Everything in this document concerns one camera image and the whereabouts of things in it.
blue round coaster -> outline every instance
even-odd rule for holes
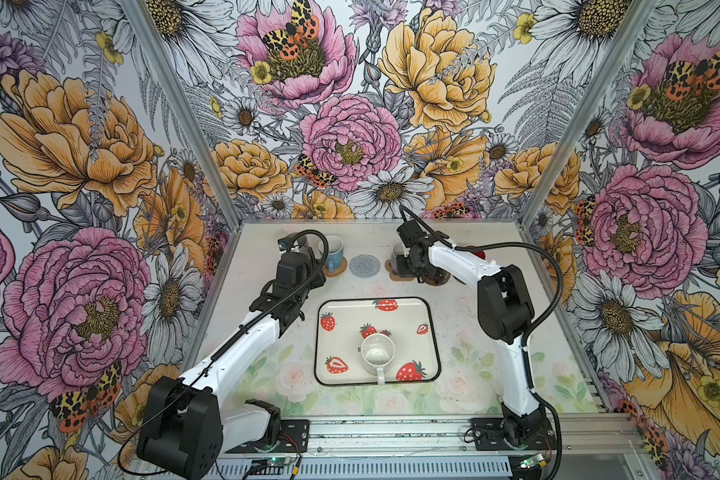
[[[349,262],[349,270],[360,278],[371,278],[381,270],[381,263],[373,255],[357,255]]]

strawberry print tray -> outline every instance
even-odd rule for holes
[[[324,386],[376,385],[360,355],[360,345],[372,333],[394,342],[386,383],[431,382],[440,375],[432,314],[421,298],[329,300],[317,314],[315,378]]]

brown coaster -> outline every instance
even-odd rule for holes
[[[346,257],[341,259],[341,264],[338,266],[338,268],[336,268],[336,271],[333,273],[327,269],[327,266],[322,267],[323,274],[325,274],[325,276],[328,278],[334,278],[336,276],[339,276],[340,274],[343,274],[346,271],[347,271],[347,258]]]
[[[402,276],[395,275],[392,271],[392,262],[390,262],[389,260],[387,260],[387,262],[384,264],[384,269],[389,272],[389,279],[393,282],[410,282],[413,280],[413,277],[403,278]]]

blue mug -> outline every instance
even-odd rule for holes
[[[327,271],[334,273],[341,266],[341,261],[344,259],[344,241],[335,235],[326,236],[327,239],[327,260],[325,264]],[[323,245],[320,242],[319,247],[320,257],[322,257]]]

floral wallpaper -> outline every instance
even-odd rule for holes
[[[145,58],[123,1],[104,31]],[[629,4],[145,2],[241,217],[327,220],[518,218]]]
[[[663,2],[640,38],[558,179],[572,204],[529,232],[662,477],[720,480],[720,0]]]
[[[230,241],[112,7],[0,0],[0,478],[123,478]]]

